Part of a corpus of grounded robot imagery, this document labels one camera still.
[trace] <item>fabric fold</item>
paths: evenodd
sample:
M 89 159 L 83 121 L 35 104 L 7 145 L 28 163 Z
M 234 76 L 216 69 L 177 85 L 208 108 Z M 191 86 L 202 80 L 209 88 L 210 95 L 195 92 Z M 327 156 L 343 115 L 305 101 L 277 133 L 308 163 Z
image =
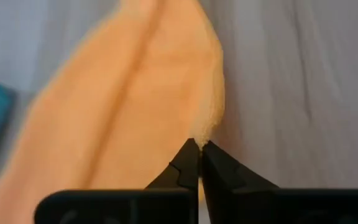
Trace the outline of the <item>fabric fold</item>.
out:
M 223 115 L 218 39 L 196 0 L 126 0 L 34 101 L 0 179 L 0 223 L 63 189 L 141 189 Z

